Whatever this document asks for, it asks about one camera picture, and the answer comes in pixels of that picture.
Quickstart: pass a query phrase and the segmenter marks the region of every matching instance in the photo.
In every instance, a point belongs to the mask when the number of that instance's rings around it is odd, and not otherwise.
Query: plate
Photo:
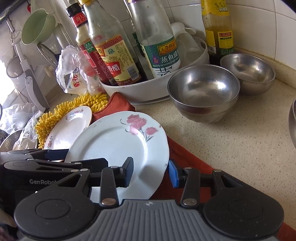
[[[127,188],[117,188],[123,199],[149,199],[162,182],[169,160],[162,126],[140,112],[122,111],[91,124],[73,143],[65,162],[105,158],[109,166],[122,166],[127,157],[134,171]],[[100,188],[93,187],[91,201],[99,202]]]
[[[44,149],[68,149],[85,130],[92,119],[92,112],[88,106],[81,106],[71,110],[52,129],[45,142]]]

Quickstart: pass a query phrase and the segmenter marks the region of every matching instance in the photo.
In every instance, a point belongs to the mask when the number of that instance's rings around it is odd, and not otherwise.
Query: white tray
[[[205,49],[205,51],[196,61],[192,62],[190,65],[209,64],[210,61],[209,61],[207,44],[201,38],[198,38],[198,37],[193,37],[193,38],[201,48]],[[149,80],[142,83],[124,85],[124,86],[110,86],[110,85],[105,85],[101,82],[107,94],[111,96],[115,92],[120,92],[131,104],[135,104],[135,105],[157,103],[157,102],[161,102],[169,99],[168,97],[169,94],[167,89],[168,81],[174,73],[176,73],[181,69],[176,70],[173,73],[159,77],[157,79],[153,79],[152,73],[149,69],[146,59],[139,54],[139,50],[137,48],[135,48],[135,51],[138,54],[139,60]]]

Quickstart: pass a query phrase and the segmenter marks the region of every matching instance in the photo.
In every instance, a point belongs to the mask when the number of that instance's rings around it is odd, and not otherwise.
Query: gray ribbed surface
[[[125,200],[103,210],[85,232],[68,241],[230,241],[209,228],[199,213],[175,201]],[[276,241],[272,237],[265,241]]]

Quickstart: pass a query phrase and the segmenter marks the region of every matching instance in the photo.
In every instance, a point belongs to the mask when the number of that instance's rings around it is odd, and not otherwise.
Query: black bottle cap
[[[82,12],[82,10],[81,10],[79,3],[74,3],[66,9],[66,13],[68,14],[69,17],[74,17],[75,15],[77,15],[81,12]]]

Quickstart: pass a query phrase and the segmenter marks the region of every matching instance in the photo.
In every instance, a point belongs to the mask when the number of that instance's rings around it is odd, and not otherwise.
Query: red cloth
[[[135,108],[120,93],[116,92],[111,96],[106,109],[93,114],[92,122],[102,118],[103,116],[126,110],[135,111]],[[192,153],[174,142],[169,137],[168,144],[170,148],[170,158],[174,159],[180,167],[194,167],[198,169],[201,173],[212,173],[213,168],[211,166],[204,163],[202,160],[194,156]],[[182,192],[183,189],[173,188],[168,176],[168,171],[166,171],[162,183],[153,194],[151,199],[175,199],[179,202]],[[200,202],[204,203],[210,197],[210,189],[201,188]],[[280,241],[296,241],[296,230],[283,223],[279,230],[279,233],[277,234],[277,238]]]

